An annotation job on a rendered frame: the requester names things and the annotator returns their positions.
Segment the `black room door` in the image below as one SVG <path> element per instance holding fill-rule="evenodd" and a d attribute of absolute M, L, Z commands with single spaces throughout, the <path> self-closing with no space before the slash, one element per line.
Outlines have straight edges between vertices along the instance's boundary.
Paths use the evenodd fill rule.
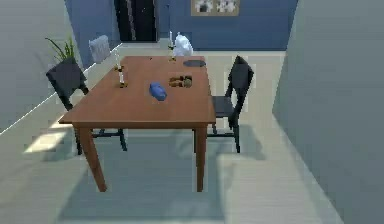
<path fill-rule="evenodd" d="M 114 0 L 120 41 L 158 41 L 156 0 Z"/>

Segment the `framed picture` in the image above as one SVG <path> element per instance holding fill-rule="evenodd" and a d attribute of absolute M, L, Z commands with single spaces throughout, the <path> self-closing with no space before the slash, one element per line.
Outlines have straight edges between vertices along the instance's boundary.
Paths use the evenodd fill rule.
<path fill-rule="evenodd" d="M 192 16 L 237 16 L 240 0 L 191 0 Z"/>

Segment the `white crumpled bag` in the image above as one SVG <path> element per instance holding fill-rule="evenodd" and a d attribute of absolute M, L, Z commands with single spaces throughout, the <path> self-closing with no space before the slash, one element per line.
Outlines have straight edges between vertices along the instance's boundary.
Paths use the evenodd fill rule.
<path fill-rule="evenodd" d="M 191 56 L 193 54 L 193 47 L 189 39 L 180 32 L 177 33 L 175 39 L 173 54 L 175 56 Z"/>

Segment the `black chair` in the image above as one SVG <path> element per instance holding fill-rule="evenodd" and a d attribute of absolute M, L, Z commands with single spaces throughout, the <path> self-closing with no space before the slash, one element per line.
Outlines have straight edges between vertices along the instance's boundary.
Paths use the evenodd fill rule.
<path fill-rule="evenodd" d="M 209 137 L 233 137 L 236 151 L 240 152 L 239 117 L 242 111 L 254 71 L 248 62 L 241 56 L 235 57 L 228 75 L 228 87 L 224 95 L 214 96 L 213 104 L 217 118 L 227 118 L 231 133 L 218 133 L 213 124 L 213 133 Z"/>
<path fill-rule="evenodd" d="M 84 95 L 89 93 L 89 89 L 85 84 L 86 77 L 73 57 L 64 59 L 51 68 L 46 73 L 46 77 L 67 111 L 73 108 L 70 97 L 77 89 L 81 90 Z M 114 132 L 106 132 L 106 129 L 100 129 L 98 132 L 93 132 L 92 136 L 93 138 L 119 137 L 122 150 L 127 151 L 123 129 L 117 129 L 117 131 Z M 77 134 L 75 134 L 75 140 L 77 153 L 81 155 L 82 147 Z"/>

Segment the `brown food item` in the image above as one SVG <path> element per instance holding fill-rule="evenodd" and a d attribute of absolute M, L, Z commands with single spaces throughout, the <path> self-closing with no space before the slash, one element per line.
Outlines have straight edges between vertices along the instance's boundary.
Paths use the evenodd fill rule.
<path fill-rule="evenodd" d="M 168 84 L 171 87 L 184 87 L 190 88 L 192 86 L 192 77 L 191 76 L 178 76 L 171 77 Z"/>

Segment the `green house plant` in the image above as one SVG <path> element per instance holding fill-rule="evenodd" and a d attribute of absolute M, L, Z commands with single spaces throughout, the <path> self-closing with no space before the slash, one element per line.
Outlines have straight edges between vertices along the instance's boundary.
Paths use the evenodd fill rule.
<path fill-rule="evenodd" d="M 64 45 L 61 46 L 51 38 L 46 37 L 46 40 L 51 44 L 52 49 L 56 53 L 54 58 L 58 62 L 62 62 L 68 58 L 75 58 L 74 43 L 71 37 L 64 41 Z"/>

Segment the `blue box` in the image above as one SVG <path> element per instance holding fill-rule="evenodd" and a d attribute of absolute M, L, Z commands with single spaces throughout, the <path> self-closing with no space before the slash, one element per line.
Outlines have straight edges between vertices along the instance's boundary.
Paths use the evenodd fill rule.
<path fill-rule="evenodd" d="M 158 82 L 152 82 L 150 84 L 149 92 L 151 96 L 158 101 L 164 101 L 167 97 L 165 88 Z"/>

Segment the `brown wooden table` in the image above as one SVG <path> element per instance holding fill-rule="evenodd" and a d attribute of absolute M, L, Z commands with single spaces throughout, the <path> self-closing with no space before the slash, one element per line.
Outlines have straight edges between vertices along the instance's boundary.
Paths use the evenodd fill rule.
<path fill-rule="evenodd" d="M 59 122 L 71 124 L 79 141 L 98 189 L 107 190 L 102 166 L 91 131 L 93 129 L 192 129 L 196 151 L 196 188 L 203 190 L 207 126 L 216 122 L 206 67 L 187 67 L 179 57 L 126 56 L 124 79 L 110 70 Z M 191 76 L 190 88 L 171 87 L 171 77 Z M 160 83 L 167 97 L 158 101 L 151 96 L 152 82 Z"/>

